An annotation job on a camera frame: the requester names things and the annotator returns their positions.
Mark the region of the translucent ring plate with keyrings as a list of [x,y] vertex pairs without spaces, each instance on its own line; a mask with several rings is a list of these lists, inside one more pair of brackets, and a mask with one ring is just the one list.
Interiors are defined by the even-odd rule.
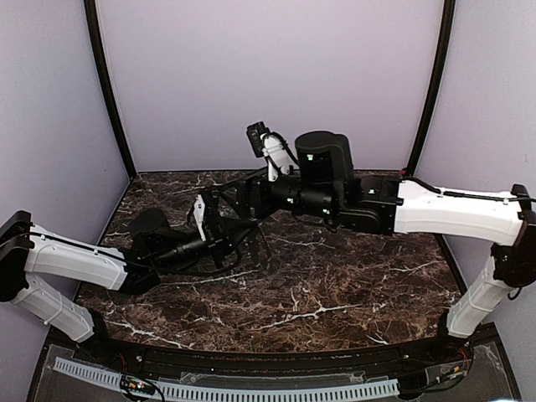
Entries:
[[267,260],[272,257],[271,248],[259,222],[255,222],[254,228],[248,234],[248,250],[254,260],[260,258],[261,250],[264,251]]

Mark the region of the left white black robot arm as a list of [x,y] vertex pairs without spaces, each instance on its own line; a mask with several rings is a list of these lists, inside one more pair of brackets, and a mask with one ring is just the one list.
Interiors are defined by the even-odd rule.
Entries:
[[143,210],[128,226],[131,248],[89,245],[36,225],[19,210],[1,226],[1,300],[18,305],[57,328],[100,365],[118,358],[101,316],[76,305],[55,290],[42,274],[68,277],[127,295],[142,295],[161,282],[163,274],[184,273],[211,256],[217,273],[224,260],[240,256],[240,243],[258,228],[253,219],[223,217],[203,196],[191,209],[194,230],[171,227],[158,208]]

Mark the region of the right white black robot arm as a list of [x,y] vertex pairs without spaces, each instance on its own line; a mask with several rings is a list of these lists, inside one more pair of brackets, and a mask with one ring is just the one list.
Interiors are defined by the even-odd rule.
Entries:
[[348,139],[310,131],[289,145],[262,123],[246,135],[266,168],[238,188],[237,207],[252,219],[284,210],[303,224],[392,235],[432,233],[491,243],[478,278],[442,318],[427,346],[435,363],[458,352],[481,321],[515,289],[535,280],[533,199],[520,184],[499,193],[438,188],[418,178],[355,175]]

